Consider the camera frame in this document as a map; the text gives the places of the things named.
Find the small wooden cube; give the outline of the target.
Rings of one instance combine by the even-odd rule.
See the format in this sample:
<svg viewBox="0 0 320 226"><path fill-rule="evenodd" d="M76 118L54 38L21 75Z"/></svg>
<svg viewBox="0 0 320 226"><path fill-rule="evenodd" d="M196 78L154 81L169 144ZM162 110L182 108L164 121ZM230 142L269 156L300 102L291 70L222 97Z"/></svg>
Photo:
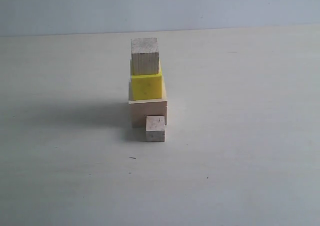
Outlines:
<svg viewBox="0 0 320 226"><path fill-rule="evenodd" d="M147 116L145 130L147 142L165 142L165 117Z"/></svg>

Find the medium wooden cube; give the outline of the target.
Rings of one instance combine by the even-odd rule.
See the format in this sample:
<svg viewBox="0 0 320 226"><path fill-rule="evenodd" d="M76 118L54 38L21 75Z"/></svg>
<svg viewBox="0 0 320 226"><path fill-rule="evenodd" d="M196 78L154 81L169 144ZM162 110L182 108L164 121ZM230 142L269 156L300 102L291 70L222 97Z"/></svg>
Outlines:
<svg viewBox="0 0 320 226"><path fill-rule="evenodd" d="M159 72L159 45L157 38L131 40L133 75L153 75Z"/></svg>

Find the yellow cube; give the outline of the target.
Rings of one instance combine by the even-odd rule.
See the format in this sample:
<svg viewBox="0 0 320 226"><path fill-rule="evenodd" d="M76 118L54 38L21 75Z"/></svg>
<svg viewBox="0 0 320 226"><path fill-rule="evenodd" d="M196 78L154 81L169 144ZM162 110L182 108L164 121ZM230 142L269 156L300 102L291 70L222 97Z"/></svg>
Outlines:
<svg viewBox="0 0 320 226"><path fill-rule="evenodd" d="M151 100L163 97L164 85L161 62L157 74L134 75L130 60L130 96L132 100Z"/></svg>

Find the large pale wooden cube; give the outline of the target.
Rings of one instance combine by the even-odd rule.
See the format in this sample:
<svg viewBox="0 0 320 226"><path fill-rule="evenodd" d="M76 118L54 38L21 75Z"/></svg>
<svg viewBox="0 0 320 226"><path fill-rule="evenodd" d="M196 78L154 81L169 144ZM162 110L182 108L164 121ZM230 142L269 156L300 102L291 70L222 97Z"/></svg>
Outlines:
<svg viewBox="0 0 320 226"><path fill-rule="evenodd" d="M148 100L133 100L131 81L129 81L128 104L132 128L145 127L147 116L164 116L164 123L167 125L168 98L164 80L162 81L162 97Z"/></svg>

